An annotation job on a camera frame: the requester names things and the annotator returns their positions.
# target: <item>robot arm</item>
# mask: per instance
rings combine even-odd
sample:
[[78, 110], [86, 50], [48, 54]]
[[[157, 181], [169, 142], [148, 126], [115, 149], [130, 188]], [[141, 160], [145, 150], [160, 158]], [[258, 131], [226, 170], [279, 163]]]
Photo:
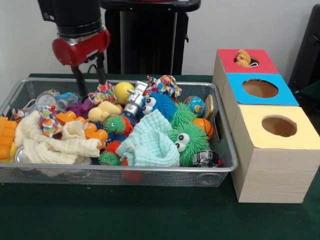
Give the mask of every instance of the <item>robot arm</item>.
[[76, 78], [79, 93], [88, 95], [79, 65], [97, 58], [97, 73], [104, 84], [104, 50], [110, 34], [101, 23], [99, 0], [38, 0], [43, 20], [54, 22], [57, 36], [52, 43], [54, 55], [62, 65], [69, 65]]

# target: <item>metal basket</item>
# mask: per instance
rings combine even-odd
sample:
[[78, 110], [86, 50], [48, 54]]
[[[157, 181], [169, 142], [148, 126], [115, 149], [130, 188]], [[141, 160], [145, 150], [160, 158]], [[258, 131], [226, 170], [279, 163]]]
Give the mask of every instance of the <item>metal basket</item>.
[[[88, 90], [96, 90], [97, 80], [86, 80]], [[179, 82], [182, 94], [199, 96], [203, 100], [211, 94], [214, 112], [210, 119], [215, 133], [210, 141], [211, 150], [217, 152], [222, 166], [215, 167], [135, 167], [102, 165], [66, 165], [0, 163], [0, 183], [30, 184], [84, 184], [84, 185], [140, 185], [177, 187], [218, 187], [238, 165], [237, 154], [227, 124], [225, 111], [217, 88], [211, 83]], [[78, 92], [74, 79], [28, 78], [18, 82], [0, 107], [0, 114], [9, 116], [13, 108], [23, 108], [42, 92], [55, 89], [60, 93]]]

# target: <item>purple toy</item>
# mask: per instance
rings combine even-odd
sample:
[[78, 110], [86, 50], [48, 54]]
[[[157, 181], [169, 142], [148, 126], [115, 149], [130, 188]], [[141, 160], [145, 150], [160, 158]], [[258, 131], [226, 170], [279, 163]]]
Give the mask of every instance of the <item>purple toy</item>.
[[67, 106], [65, 109], [67, 111], [72, 111], [77, 117], [83, 117], [88, 119], [88, 112], [91, 109], [92, 102], [87, 98], [84, 102], [76, 103], [75, 105]]

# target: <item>green spiky ball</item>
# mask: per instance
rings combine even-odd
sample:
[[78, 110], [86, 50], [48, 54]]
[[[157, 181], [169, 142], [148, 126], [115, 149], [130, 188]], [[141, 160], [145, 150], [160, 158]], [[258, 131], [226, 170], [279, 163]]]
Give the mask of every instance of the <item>green spiky ball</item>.
[[194, 119], [197, 118], [185, 103], [176, 103], [176, 111], [173, 115], [171, 126], [172, 128], [177, 128], [180, 124], [189, 124], [192, 123]]
[[194, 155], [200, 151], [209, 149], [208, 137], [205, 131], [193, 123], [179, 124], [172, 130], [169, 137], [175, 143], [178, 136], [182, 133], [187, 134], [190, 140], [185, 150], [180, 152], [180, 165], [182, 167], [192, 167]]
[[125, 121], [120, 115], [108, 117], [103, 124], [103, 129], [107, 133], [122, 134], [125, 131], [125, 128]]
[[103, 152], [99, 156], [100, 165], [119, 166], [121, 164], [119, 157], [112, 152]]

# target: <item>light blue cloth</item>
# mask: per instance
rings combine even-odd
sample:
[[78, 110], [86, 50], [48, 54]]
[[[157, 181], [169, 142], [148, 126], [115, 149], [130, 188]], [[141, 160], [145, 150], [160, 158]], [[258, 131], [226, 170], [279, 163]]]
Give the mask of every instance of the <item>light blue cloth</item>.
[[180, 154], [168, 137], [172, 127], [156, 109], [145, 115], [116, 149], [129, 166], [178, 167]]

